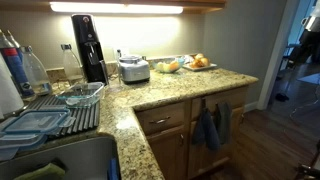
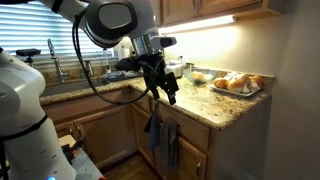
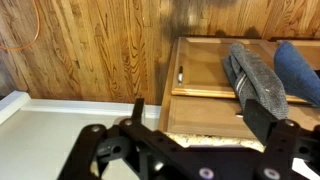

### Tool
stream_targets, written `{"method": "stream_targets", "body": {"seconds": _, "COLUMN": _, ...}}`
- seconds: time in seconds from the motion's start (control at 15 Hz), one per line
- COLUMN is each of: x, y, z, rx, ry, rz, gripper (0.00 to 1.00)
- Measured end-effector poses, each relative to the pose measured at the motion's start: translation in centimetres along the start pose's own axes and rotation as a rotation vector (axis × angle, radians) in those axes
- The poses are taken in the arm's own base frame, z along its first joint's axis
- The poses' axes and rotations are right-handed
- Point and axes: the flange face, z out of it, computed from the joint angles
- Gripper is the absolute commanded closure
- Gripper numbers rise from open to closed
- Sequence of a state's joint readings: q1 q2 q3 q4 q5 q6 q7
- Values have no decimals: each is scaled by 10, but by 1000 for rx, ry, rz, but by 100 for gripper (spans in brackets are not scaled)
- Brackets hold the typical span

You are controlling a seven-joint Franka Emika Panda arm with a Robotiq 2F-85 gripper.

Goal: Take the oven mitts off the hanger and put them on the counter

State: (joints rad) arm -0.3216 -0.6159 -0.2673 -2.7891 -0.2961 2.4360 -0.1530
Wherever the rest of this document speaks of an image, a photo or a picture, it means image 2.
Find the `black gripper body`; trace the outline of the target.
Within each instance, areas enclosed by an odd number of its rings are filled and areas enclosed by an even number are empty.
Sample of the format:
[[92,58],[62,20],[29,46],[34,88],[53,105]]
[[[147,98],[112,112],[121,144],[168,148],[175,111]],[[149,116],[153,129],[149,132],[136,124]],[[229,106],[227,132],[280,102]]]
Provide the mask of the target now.
[[175,94],[176,96],[179,87],[175,75],[173,72],[165,73],[166,64],[161,53],[140,56],[137,63],[142,67],[148,91],[160,87],[167,96],[169,94]]

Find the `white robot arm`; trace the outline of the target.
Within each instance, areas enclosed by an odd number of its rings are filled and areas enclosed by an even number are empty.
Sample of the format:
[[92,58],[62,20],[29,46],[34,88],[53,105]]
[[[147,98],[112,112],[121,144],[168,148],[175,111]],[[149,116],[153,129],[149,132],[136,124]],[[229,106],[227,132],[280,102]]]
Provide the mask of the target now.
[[[162,88],[170,103],[178,86],[164,72],[162,50],[176,43],[158,33],[151,0],[39,0],[73,23],[72,34],[83,30],[102,47],[131,39],[136,62],[145,73],[147,90]],[[3,51],[0,61],[1,180],[76,180],[78,171],[63,153],[53,121],[40,105],[43,75]]]

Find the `grey robot base table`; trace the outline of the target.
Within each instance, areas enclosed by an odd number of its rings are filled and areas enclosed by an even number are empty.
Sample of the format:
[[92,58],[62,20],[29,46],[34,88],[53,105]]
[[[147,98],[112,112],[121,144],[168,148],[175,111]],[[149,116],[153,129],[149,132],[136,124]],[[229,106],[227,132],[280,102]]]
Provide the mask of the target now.
[[75,140],[71,135],[65,135],[59,138],[59,143],[67,160],[76,171],[75,180],[107,180],[83,150],[84,138]]

